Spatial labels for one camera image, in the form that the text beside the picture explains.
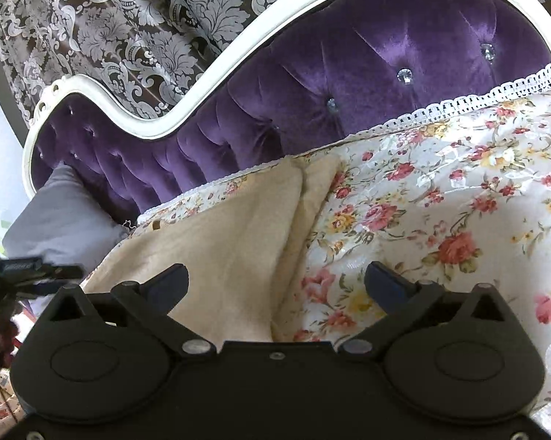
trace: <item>bed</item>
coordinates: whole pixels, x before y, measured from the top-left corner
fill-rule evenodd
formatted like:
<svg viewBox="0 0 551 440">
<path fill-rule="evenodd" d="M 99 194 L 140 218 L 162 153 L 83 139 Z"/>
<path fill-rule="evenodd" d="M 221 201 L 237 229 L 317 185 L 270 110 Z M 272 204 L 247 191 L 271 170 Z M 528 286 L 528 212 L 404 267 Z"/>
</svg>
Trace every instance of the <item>bed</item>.
<svg viewBox="0 0 551 440">
<path fill-rule="evenodd" d="M 136 238 L 228 199 L 284 156 L 337 153 L 345 165 L 307 240 L 306 275 L 290 289 L 281 325 L 287 340 L 338 344 L 382 316 L 360 287 L 371 256 L 454 289 L 489 272 L 484 281 L 518 299 L 509 281 L 522 273 L 486 261 L 487 250 L 465 233 L 523 193 L 520 176 L 503 176 L 517 175 L 517 147 L 527 160 L 540 157 L 530 180 L 551 189 L 546 91 L 551 18 L 537 0 L 278 0 L 158 120 L 132 116 L 87 77 L 54 82 L 34 113 L 23 180 L 33 197 L 58 164 L 73 167 L 117 223 L 137 224 Z M 540 138 L 531 138 L 537 129 Z M 537 196 L 524 206 L 551 213 L 551 196 Z M 404 204 L 415 209 L 406 215 Z M 405 223 L 408 216 L 424 226 Z M 492 228 L 484 226 L 485 238 Z M 497 233 L 515 237 L 528 263 L 549 226 Z M 396 240 L 408 259 L 389 248 Z M 551 285 L 543 289 L 517 313 L 548 358 Z M 534 303 L 536 321 L 524 316 Z M 551 367 L 534 415 L 551 431 Z"/>
</svg>

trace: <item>floral fabric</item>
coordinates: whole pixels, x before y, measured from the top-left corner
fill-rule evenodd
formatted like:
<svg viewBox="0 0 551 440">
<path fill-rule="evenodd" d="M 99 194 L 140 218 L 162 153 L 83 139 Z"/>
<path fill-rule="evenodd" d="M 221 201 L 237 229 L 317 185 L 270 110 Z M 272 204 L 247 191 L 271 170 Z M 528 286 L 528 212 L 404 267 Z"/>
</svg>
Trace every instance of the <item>floral fabric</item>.
<svg viewBox="0 0 551 440">
<path fill-rule="evenodd" d="M 551 431 L 551 93 L 301 157 L 330 152 L 344 169 L 275 319 L 282 340 L 338 346 L 383 317 L 363 284 L 372 260 L 453 291 L 492 283 L 545 360 L 533 415 Z M 249 176 L 184 194 L 133 236 L 209 208 Z"/>
<path fill-rule="evenodd" d="M 0 438 L 13 428 L 25 413 L 11 387 L 10 373 L 7 369 L 0 371 Z"/>
<path fill-rule="evenodd" d="M 0 58 L 27 123 L 65 74 L 91 76 L 155 118 L 274 1 L 0 0 Z M 551 14 L 551 0 L 539 1 Z"/>
</svg>

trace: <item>white carved wooden frame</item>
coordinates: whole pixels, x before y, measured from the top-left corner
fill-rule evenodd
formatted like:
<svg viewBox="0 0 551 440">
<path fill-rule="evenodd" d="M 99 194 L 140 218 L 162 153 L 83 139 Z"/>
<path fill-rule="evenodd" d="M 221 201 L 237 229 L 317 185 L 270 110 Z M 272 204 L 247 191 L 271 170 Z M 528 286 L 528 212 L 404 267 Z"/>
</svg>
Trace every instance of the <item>white carved wooden frame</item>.
<svg viewBox="0 0 551 440">
<path fill-rule="evenodd" d="M 191 113 L 253 51 L 274 34 L 312 8 L 327 0 L 277 0 L 260 14 L 219 55 L 184 98 L 169 113 L 154 120 L 127 111 L 99 82 L 88 76 L 65 76 L 46 87 L 34 113 L 23 149 L 23 184 L 29 197 L 36 190 L 31 180 L 31 156 L 37 135 L 50 112 L 68 94 L 79 92 L 91 99 L 125 132 L 142 139 L 157 139 L 180 127 Z M 551 52 L 551 17 L 537 0 L 507 0 L 534 25 Z"/>
</svg>

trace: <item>floral bedspread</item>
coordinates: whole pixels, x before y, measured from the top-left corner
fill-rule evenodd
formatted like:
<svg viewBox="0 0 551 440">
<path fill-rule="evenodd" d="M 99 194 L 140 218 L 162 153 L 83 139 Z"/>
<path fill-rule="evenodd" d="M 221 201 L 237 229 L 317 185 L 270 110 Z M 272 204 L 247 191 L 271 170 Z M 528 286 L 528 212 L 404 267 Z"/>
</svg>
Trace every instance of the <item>floral bedspread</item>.
<svg viewBox="0 0 551 440">
<path fill-rule="evenodd" d="M 533 416 L 551 432 L 551 93 L 303 157 L 330 151 L 345 166 L 275 319 L 283 340 L 338 345 L 384 316 L 363 285 L 372 260 L 454 291 L 492 283 L 545 361 Z M 134 236 L 207 209 L 247 177 L 183 197 Z"/>
</svg>

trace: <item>tufted button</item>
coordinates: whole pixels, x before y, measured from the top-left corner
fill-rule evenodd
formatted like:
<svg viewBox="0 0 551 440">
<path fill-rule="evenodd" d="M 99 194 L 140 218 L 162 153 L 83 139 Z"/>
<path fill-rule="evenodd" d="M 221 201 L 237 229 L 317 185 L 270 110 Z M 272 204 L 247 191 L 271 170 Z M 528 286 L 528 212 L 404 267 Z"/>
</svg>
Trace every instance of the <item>tufted button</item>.
<svg viewBox="0 0 551 440">
<path fill-rule="evenodd" d="M 490 63 L 495 59 L 495 48 L 490 43 L 483 43 L 481 45 L 481 54 Z"/>
<path fill-rule="evenodd" d="M 328 110 L 332 113 L 337 113 L 339 112 L 339 107 L 338 105 L 336 105 L 336 101 L 335 101 L 335 98 L 331 97 L 327 102 L 326 102 L 326 107 L 328 108 Z"/>
<path fill-rule="evenodd" d="M 405 84 L 405 85 L 412 84 L 412 80 L 413 80 L 412 71 L 410 71 L 408 68 L 400 69 L 397 72 L 397 78 L 402 84 Z"/>
</svg>

